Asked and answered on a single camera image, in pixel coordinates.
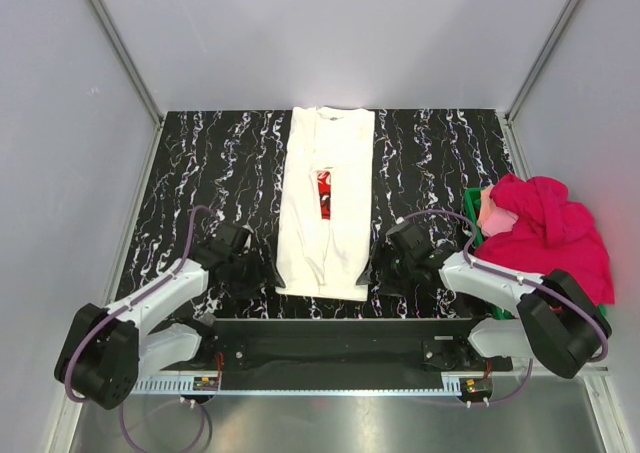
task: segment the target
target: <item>light pink fabric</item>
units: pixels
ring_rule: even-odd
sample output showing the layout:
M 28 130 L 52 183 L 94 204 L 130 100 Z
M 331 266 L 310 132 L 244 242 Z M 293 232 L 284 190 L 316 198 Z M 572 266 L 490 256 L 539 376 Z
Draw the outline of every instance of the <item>light pink fabric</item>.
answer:
M 491 215 L 491 212 L 496 208 L 496 204 L 491 199 L 491 190 L 493 190 L 493 185 L 485 188 L 480 192 L 480 213 L 478 214 L 478 226 L 482 228 L 482 225 Z
M 513 225 L 518 221 L 518 215 L 504 208 L 500 208 L 491 199 L 493 185 L 480 192 L 480 213 L 478 214 L 478 226 L 485 236 L 494 236 L 513 230 Z
M 489 218 L 482 224 L 482 233 L 485 236 L 495 236 L 513 230 L 513 225 L 518 221 L 518 215 L 504 208 L 496 206 Z

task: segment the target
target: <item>black marble surface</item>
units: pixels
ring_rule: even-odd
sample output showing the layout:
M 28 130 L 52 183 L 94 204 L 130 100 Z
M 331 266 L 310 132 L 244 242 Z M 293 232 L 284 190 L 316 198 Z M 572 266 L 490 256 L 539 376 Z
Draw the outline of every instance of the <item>black marble surface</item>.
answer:
M 395 219 L 425 208 L 462 211 L 467 187 L 487 186 L 511 170 L 493 110 L 376 110 L 372 239 Z M 276 251 L 291 111 L 200 111 L 167 115 L 118 298 L 155 278 L 184 249 L 190 209 L 204 204 L 196 240 L 218 220 L 249 224 Z M 461 225 L 423 220 L 435 244 L 463 244 Z M 176 315 L 219 318 L 432 318 L 457 315 L 456 295 L 441 289 L 356 303 L 286 297 L 264 289 L 259 300 L 234 301 L 205 292 Z

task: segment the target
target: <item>metal corner frame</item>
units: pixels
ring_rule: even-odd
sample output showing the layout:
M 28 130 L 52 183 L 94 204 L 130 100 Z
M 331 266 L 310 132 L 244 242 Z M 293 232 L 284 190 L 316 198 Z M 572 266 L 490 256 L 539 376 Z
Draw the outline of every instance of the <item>metal corner frame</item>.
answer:
M 556 47 L 560 43 L 560 40 L 564 36 L 564 33 L 569 26 L 571 20 L 575 17 L 576 12 L 578 11 L 579 6 L 582 4 L 583 0 L 567 0 L 558 19 L 555 24 L 551 28 L 547 39 L 545 40 L 544 46 L 538 57 L 533 63 L 533 66 L 529 70 L 527 77 L 524 80 L 524 83 L 520 87 L 518 94 L 516 95 L 513 103 L 506 112 L 506 117 L 510 123 L 512 123 L 518 113 L 522 109 L 522 105 L 529 96 L 529 93 L 533 89 L 538 77 L 543 72 L 545 66 L 549 62 L 551 55 L 555 51 Z
M 102 30 L 107 36 L 107 39 L 109 40 L 109 43 L 113 48 L 115 55 L 118 57 L 120 64 L 129 77 L 131 85 L 138 93 L 138 96 L 144 104 L 145 109 L 149 113 L 149 116 L 151 116 L 154 125 L 156 127 L 160 126 L 164 114 L 158 108 L 158 105 L 153 99 L 153 95 L 149 91 L 149 88 L 147 88 L 147 85 L 142 79 L 138 68 L 133 62 L 129 51 L 127 50 L 127 47 L 125 46 L 124 41 L 120 36 L 120 32 L 116 28 L 116 25 L 111 18 L 111 15 L 109 14 L 109 10 L 107 9 L 104 0 L 87 0 L 87 2 L 93 13 L 96 15 L 98 23 L 102 27 Z
M 153 138 L 145 155 L 144 164 L 142 166 L 142 170 L 140 171 L 140 176 L 138 177 L 138 180 L 136 182 L 136 189 L 131 199 L 131 206 L 129 207 L 129 212 L 127 213 L 125 229 L 122 232 L 122 236 L 120 237 L 117 257 L 109 273 L 109 283 L 107 284 L 107 288 L 104 291 L 104 296 L 102 299 L 103 304 L 111 303 L 116 298 L 118 285 L 120 283 L 120 277 L 122 276 L 122 271 L 125 266 L 127 254 L 129 252 L 129 245 L 131 244 L 131 239 L 133 238 L 133 232 L 135 231 L 136 223 L 138 221 L 138 214 L 140 213 L 140 207 L 142 206 L 142 200 L 144 199 L 144 192 L 147 188 L 149 176 L 151 175 L 151 169 L 153 167 L 153 161 L 156 157 L 156 152 L 158 151 L 160 139 L 162 138 L 164 122 L 165 119 L 163 118 L 160 124 L 156 126 L 153 133 Z
M 505 113 L 496 112 L 498 115 L 498 121 L 500 122 L 500 129 L 502 130 L 502 136 L 511 155 L 511 164 L 513 165 L 513 172 L 520 178 L 531 178 L 531 170 L 527 164 L 527 160 L 524 156 L 524 151 L 520 143 L 519 137 L 516 133 L 515 125 L 513 122 L 507 119 Z
M 607 453 L 635 453 L 635 447 L 610 376 L 582 377 Z

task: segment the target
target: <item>gray wall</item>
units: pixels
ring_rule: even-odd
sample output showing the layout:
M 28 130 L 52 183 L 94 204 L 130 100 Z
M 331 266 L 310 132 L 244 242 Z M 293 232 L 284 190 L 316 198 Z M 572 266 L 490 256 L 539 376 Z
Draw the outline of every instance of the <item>gray wall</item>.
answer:
M 103 299 L 153 127 L 85 0 L 0 0 L 0 450 L 45 451 L 74 312 Z
M 586 0 L 516 126 L 534 173 L 593 211 L 615 275 L 610 368 L 640 447 L 640 0 Z
M 159 106 L 513 101 L 566 0 L 105 0 Z

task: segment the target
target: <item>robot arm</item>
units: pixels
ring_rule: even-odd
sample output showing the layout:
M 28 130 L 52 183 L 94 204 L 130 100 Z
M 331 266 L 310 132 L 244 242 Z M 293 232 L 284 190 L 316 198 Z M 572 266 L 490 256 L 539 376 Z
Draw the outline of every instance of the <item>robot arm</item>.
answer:
M 377 242 L 359 282 L 377 283 L 380 294 L 387 295 L 407 291 L 408 282 L 435 284 L 499 306 L 517 318 L 481 321 L 467 339 L 478 355 L 536 358 L 563 378 L 573 378 L 600 349 L 601 337 L 611 335 L 609 323 L 569 273 L 522 273 L 464 252 L 433 248 L 422 230 L 406 221 Z M 544 291 L 549 289 L 593 321 L 554 303 Z
M 75 391 L 105 409 L 116 407 L 138 377 L 191 360 L 200 351 L 202 336 L 188 325 L 176 323 L 151 333 L 183 303 L 221 282 L 237 299 L 256 297 L 267 283 L 284 286 L 270 258 L 263 261 L 261 253 L 269 256 L 268 251 L 261 252 L 249 229 L 222 224 L 213 238 L 194 245 L 179 271 L 181 260 L 122 300 L 104 308 L 85 305 L 73 319 L 55 378 L 64 382 L 70 359 L 84 338 L 108 315 L 126 307 L 87 345 L 71 376 Z

